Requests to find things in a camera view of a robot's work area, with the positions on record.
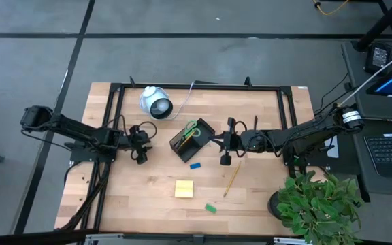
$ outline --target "green plant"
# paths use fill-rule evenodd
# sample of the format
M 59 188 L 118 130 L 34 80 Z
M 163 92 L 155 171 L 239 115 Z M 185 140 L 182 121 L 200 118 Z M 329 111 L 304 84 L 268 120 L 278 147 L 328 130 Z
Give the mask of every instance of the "green plant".
M 326 175 L 326 182 L 312 182 L 313 175 L 315 171 L 296 174 L 296 179 L 288 177 L 285 188 L 279 190 L 277 209 L 282 224 L 314 245 L 361 242 L 351 229 L 355 221 L 361 228 L 355 207 L 364 203 L 356 196 L 355 181 Z

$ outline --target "white cable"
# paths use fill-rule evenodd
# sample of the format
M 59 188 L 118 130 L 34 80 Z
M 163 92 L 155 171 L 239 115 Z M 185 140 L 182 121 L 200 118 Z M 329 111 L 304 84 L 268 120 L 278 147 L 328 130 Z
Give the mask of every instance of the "white cable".
M 375 74 L 373 74 L 373 76 L 371 76 L 370 78 L 368 78 L 367 81 L 365 81 L 359 88 L 357 88 L 357 90 L 355 90 L 353 93 L 351 93 L 343 102 L 341 102 L 340 106 L 343 105 L 344 103 L 346 103 L 353 95 L 355 95 L 355 93 L 357 93 L 361 88 L 363 88 L 370 80 L 372 80 L 375 76 L 377 76 L 381 71 L 383 71 L 385 68 L 387 68 L 388 66 L 390 66 L 392 64 L 392 61 L 390 61 L 388 64 L 386 64 L 384 67 L 380 68 L 380 70 L 378 70 Z
M 185 98 L 184 102 L 181 104 L 181 106 L 178 109 L 178 111 L 176 112 L 175 116 L 172 116 L 171 118 L 166 118 L 164 120 L 173 120 L 173 119 L 175 119 L 175 117 L 177 117 L 177 115 L 180 113 L 180 110 L 181 110 L 182 106 L 185 105 L 185 103 L 187 103 L 187 100 L 189 100 L 191 88 L 193 88 L 194 83 L 195 83 L 194 81 L 191 83 L 190 89 L 189 89 L 189 93 L 187 95 L 187 98 Z

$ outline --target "wooden tabletop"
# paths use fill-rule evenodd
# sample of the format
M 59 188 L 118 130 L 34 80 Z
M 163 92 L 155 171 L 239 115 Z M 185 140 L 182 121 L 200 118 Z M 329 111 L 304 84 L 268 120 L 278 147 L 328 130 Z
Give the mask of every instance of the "wooden tabletop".
M 110 83 L 94 82 L 87 99 L 83 123 L 100 127 Z M 313 119 L 306 87 L 292 87 L 298 123 Z M 185 100 L 187 90 L 166 90 L 174 103 L 174 112 Z M 270 196 L 284 185 L 288 176 L 282 157 L 272 153 L 248 153 L 242 158 L 232 154 L 231 166 L 220 165 L 222 153 L 213 142 L 206 144 L 192 159 L 183 163 L 172 151 L 169 141 L 191 119 L 203 118 L 216 134 L 228 130 L 227 119 L 234 117 L 252 128 L 258 116 L 258 129 L 280 129 L 276 93 L 271 91 L 193 90 L 181 113 L 172 121 L 151 120 L 139 108 L 142 89 L 125 89 L 122 114 L 127 129 L 150 120 L 158 127 L 152 139 L 148 161 L 138 165 L 130 152 L 119 151 L 112 164 L 103 207 L 101 231 L 141 233 L 204 233 L 217 235 L 291 235 L 281 222 L 267 211 Z M 284 98 L 287 120 L 287 98 Z M 148 134 L 150 125 L 143 126 Z M 234 169 L 242 162 L 235 180 L 224 198 L 223 193 Z M 190 169 L 191 163 L 201 163 Z M 67 177 L 55 227 L 63 226 L 85 200 L 93 164 L 85 162 L 72 169 Z M 322 178 L 316 167 L 315 180 Z M 174 197 L 176 180 L 193 180 L 191 199 Z M 205 205 L 217 208 L 213 214 Z M 89 227 L 92 227 L 96 202 L 92 205 Z

